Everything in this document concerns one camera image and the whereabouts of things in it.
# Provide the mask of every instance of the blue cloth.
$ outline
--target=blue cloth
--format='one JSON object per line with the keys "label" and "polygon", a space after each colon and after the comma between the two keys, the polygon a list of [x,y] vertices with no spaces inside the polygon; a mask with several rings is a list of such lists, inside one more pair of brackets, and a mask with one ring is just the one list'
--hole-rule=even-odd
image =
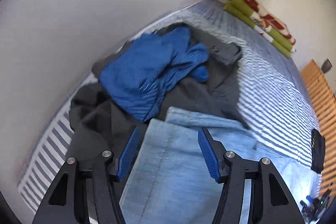
{"label": "blue cloth", "polygon": [[[238,121],[170,107],[165,122],[150,121],[125,185],[120,206],[127,224],[212,222],[223,185],[209,175],[197,139],[201,126],[242,158],[270,158],[298,206],[310,194],[317,174],[256,142]],[[241,224],[247,222],[250,194],[246,180]]]}
{"label": "blue cloth", "polygon": [[190,72],[198,81],[208,78],[200,64],[209,57],[207,47],[189,45],[190,31],[179,27],[172,32],[143,34],[128,51],[110,62],[99,80],[112,99],[139,121],[154,117],[166,92]]}

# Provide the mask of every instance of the blue rubber fingertip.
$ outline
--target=blue rubber fingertip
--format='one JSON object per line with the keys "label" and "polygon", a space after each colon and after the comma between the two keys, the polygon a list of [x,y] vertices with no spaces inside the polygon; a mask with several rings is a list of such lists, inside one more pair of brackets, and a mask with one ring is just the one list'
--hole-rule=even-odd
{"label": "blue rubber fingertip", "polygon": [[218,182],[221,177],[218,170],[218,160],[212,151],[210,143],[205,137],[202,129],[198,131],[198,144],[201,148],[210,176],[215,179],[216,182]]}
{"label": "blue rubber fingertip", "polygon": [[127,176],[138,143],[139,130],[138,128],[135,128],[128,140],[128,143],[125,146],[124,151],[119,158],[119,167],[117,172],[117,178],[119,181]]}

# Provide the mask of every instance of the striped mattress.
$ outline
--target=striped mattress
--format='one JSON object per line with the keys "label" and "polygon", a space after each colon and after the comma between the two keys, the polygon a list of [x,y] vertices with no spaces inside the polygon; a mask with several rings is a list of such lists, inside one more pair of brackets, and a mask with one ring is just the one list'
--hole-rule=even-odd
{"label": "striped mattress", "polygon": [[[224,11],[223,4],[215,0],[204,0],[165,17],[149,26],[146,32],[180,21],[242,47],[243,58],[238,70],[239,111],[259,142],[310,167],[310,132],[313,128],[319,130],[319,124],[293,60]],[[96,81],[92,74],[83,80],[57,112],[28,160],[18,191],[34,212],[65,161],[73,135],[68,120],[70,101],[81,86]]]}

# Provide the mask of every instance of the bed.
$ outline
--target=bed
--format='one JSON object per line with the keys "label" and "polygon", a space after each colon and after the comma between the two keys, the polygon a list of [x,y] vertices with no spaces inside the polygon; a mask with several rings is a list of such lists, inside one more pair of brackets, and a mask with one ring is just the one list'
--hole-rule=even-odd
{"label": "bed", "polygon": [[[234,40],[242,47],[244,57],[238,71],[238,108],[251,127],[251,134],[257,143],[310,169],[311,130],[320,128],[307,88],[293,60],[284,57],[257,32],[225,12],[223,4],[216,0],[204,0],[180,10],[144,31],[153,32],[182,21],[223,41]],[[76,91],[96,81],[93,74],[89,74]],[[76,91],[61,106],[42,134],[18,183],[18,191],[34,212],[65,161],[73,136],[68,111]],[[317,182],[313,181],[309,186],[311,195],[315,196],[320,183],[320,177],[316,177]]]}

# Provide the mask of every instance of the silver screw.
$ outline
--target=silver screw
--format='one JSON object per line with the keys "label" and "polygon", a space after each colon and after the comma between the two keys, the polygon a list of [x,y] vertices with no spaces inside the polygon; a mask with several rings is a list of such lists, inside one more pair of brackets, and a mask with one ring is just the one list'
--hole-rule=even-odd
{"label": "silver screw", "polygon": [[103,157],[107,158],[112,155],[112,152],[110,150],[105,150],[103,153],[101,153]]}
{"label": "silver screw", "polygon": [[268,158],[263,158],[261,161],[263,162],[263,164],[266,164],[266,165],[271,163],[270,159]]}
{"label": "silver screw", "polygon": [[70,157],[67,159],[67,163],[68,164],[73,164],[76,161],[76,159],[74,157]]}
{"label": "silver screw", "polygon": [[227,152],[225,153],[225,155],[226,155],[228,158],[233,158],[236,154],[235,154],[234,152],[232,152],[232,151],[227,151]]}

